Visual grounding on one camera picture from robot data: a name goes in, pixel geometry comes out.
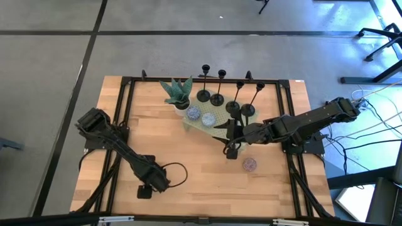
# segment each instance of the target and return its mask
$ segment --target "succulent plant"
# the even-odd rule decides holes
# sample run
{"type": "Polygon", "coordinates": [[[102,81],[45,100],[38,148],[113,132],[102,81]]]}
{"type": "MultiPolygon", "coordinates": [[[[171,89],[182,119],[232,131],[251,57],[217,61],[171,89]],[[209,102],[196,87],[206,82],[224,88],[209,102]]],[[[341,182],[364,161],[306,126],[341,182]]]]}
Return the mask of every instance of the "succulent plant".
{"type": "Polygon", "coordinates": [[[159,81],[162,88],[168,93],[170,99],[166,99],[165,103],[174,104],[178,109],[186,109],[190,104],[188,96],[190,95],[191,89],[193,87],[193,78],[190,76],[185,82],[176,82],[173,78],[171,79],[171,86],[166,82],[159,81]]]}

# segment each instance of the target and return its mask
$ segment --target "green leaf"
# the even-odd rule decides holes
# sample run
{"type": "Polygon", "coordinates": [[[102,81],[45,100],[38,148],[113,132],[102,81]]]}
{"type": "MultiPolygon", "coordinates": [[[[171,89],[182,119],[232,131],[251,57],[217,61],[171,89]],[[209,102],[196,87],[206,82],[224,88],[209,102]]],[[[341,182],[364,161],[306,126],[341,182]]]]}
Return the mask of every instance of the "green leaf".
{"type": "Polygon", "coordinates": [[[179,98],[178,98],[178,100],[179,101],[187,101],[188,100],[188,95],[187,94],[183,94],[182,96],[180,96],[179,98]]]}
{"type": "Polygon", "coordinates": [[[178,86],[177,82],[174,79],[171,79],[171,89],[173,91],[173,97],[175,97],[176,99],[178,99],[179,97],[181,97],[181,95],[183,95],[183,91],[181,90],[181,88],[178,86]]]}
{"type": "Polygon", "coordinates": [[[172,97],[173,89],[166,82],[159,81],[159,83],[161,84],[162,88],[168,93],[168,95],[172,97]]]}
{"type": "Polygon", "coordinates": [[[191,93],[191,89],[193,88],[193,77],[190,76],[190,78],[188,78],[183,85],[183,92],[187,95],[190,95],[191,93]]]}
{"type": "Polygon", "coordinates": [[[165,103],[168,104],[177,104],[178,101],[176,99],[170,98],[170,99],[165,99],[165,103]]]}
{"type": "Polygon", "coordinates": [[[180,87],[180,89],[183,91],[183,85],[182,85],[182,81],[179,79],[177,81],[177,85],[180,87]]]}

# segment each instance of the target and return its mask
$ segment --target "small round object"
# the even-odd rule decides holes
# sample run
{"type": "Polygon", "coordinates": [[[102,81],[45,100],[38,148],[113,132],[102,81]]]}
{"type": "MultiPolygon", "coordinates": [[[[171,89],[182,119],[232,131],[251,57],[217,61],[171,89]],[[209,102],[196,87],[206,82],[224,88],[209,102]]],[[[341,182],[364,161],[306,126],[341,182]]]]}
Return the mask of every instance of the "small round object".
{"type": "Polygon", "coordinates": [[[240,108],[241,114],[246,117],[251,117],[256,113],[256,109],[251,104],[243,104],[240,108]]]}
{"type": "Polygon", "coordinates": [[[206,127],[212,127],[216,123],[216,117],[213,113],[205,113],[202,115],[202,124],[206,127]]]}
{"type": "Polygon", "coordinates": [[[243,87],[243,85],[244,85],[244,82],[242,80],[239,80],[239,81],[236,82],[236,87],[238,89],[241,89],[241,87],[243,87]]]}
{"type": "Polygon", "coordinates": [[[206,102],[211,98],[211,94],[208,92],[208,90],[200,90],[197,92],[197,100],[200,102],[206,102]]]}
{"type": "Polygon", "coordinates": [[[371,62],[373,60],[372,56],[367,56],[364,61],[371,62]]]}
{"type": "Polygon", "coordinates": [[[364,31],[360,31],[359,34],[356,35],[357,37],[363,37],[364,36],[364,31]]]}
{"type": "Polygon", "coordinates": [[[196,121],[200,118],[201,116],[201,111],[198,107],[196,106],[190,106],[187,109],[187,117],[188,119],[190,119],[191,121],[196,121]]]}
{"type": "Polygon", "coordinates": [[[208,73],[209,69],[210,69],[209,65],[202,65],[203,71],[207,71],[207,73],[208,73]]]}
{"type": "Polygon", "coordinates": [[[261,91],[265,87],[264,82],[258,82],[257,83],[257,91],[261,91]]]}
{"type": "Polygon", "coordinates": [[[223,78],[225,77],[225,75],[226,75],[226,71],[225,71],[225,70],[219,70],[219,71],[218,71],[218,77],[219,77],[220,79],[223,79],[223,78]]]}
{"type": "Polygon", "coordinates": [[[210,101],[213,106],[218,107],[225,102],[225,98],[221,94],[214,94],[211,96],[210,101]]]}
{"type": "Polygon", "coordinates": [[[245,169],[248,172],[252,172],[257,168],[257,162],[256,160],[252,158],[246,158],[243,161],[243,169],[245,169]]]}
{"type": "Polygon", "coordinates": [[[226,103],[225,108],[226,108],[226,112],[229,113],[229,114],[240,110],[239,104],[236,101],[233,101],[233,100],[229,101],[228,103],[226,103]]]}

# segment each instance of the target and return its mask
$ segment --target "black floor stripe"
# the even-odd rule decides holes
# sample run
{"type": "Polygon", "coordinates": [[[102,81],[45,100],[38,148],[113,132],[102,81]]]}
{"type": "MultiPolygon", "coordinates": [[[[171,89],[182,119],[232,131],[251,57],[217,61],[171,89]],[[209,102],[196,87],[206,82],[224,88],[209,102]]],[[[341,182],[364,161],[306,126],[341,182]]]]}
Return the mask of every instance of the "black floor stripe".
{"type": "Polygon", "coordinates": [[[80,30],[0,30],[0,35],[93,35],[93,31],[80,30]]]}
{"type": "Polygon", "coordinates": [[[99,31],[98,35],[354,36],[359,31],[99,31]]]}
{"type": "Polygon", "coordinates": [[[62,154],[62,149],[63,149],[63,145],[65,142],[65,138],[67,136],[68,127],[70,126],[70,123],[71,123],[74,108],[77,103],[80,89],[82,86],[82,82],[84,81],[85,73],[87,71],[90,56],[92,54],[92,50],[95,45],[95,40],[97,37],[96,32],[99,30],[99,26],[101,25],[101,21],[102,21],[104,12],[105,12],[106,4],[107,4],[107,0],[102,0],[102,4],[99,9],[98,17],[95,22],[93,35],[91,35],[91,37],[89,39],[89,42],[87,45],[87,50],[85,51],[84,59],[82,60],[81,69],[79,71],[77,81],[74,85],[70,101],[68,102],[67,110],[63,117],[62,125],[60,126],[56,141],[53,145],[53,149],[52,149],[52,152],[50,155],[51,157],[49,159],[49,162],[48,162],[46,170],[45,170],[46,175],[44,178],[42,178],[43,183],[40,186],[40,192],[36,199],[37,201],[36,201],[35,207],[33,209],[33,216],[42,215],[43,208],[45,207],[46,199],[49,194],[49,190],[52,185],[53,177],[54,177],[56,169],[57,169],[58,160],[60,159],[60,156],[62,154]]]}

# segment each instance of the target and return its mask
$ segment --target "potted plant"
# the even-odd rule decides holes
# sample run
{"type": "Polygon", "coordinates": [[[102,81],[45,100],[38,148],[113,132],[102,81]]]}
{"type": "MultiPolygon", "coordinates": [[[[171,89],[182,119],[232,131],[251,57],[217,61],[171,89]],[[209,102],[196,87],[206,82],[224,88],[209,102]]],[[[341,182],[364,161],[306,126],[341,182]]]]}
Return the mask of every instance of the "potted plant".
{"type": "Polygon", "coordinates": [[[171,79],[171,86],[166,82],[159,81],[159,83],[170,96],[170,99],[166,99],[165,103],[173,104],[175,106],[176,114],[184,116],[187,108],[190,106],[190,99],[188,96],[193,87],[193,78],[188,78],[183,85],[180,79],[176,82],[173,78],[171,79]]]}

